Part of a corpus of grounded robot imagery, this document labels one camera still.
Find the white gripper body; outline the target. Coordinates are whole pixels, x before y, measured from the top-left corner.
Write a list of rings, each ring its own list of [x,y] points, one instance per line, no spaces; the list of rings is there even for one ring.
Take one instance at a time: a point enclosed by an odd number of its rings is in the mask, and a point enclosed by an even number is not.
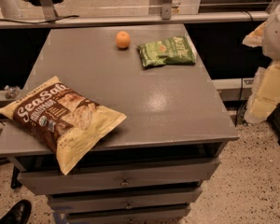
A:
[[[272,60],[280,61],[280,3],[266,20],[262,38],[263,54]]]

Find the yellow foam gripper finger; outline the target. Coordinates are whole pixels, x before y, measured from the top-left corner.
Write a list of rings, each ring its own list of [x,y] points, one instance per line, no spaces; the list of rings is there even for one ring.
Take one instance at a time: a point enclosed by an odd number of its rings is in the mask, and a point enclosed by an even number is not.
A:
[[[244,119],[248,123],[261,123],[280,104],[280,61],[272,61],[267,68],[260,67],[254,76]]]
[[[251,48],[261,47],[263,31],[264,31],[265,25],[266,25],[266,22],[263,22],[254,31],[252,31],[250,34],[246,35],[243,40],[243,44],[246,46],[249,46]]]

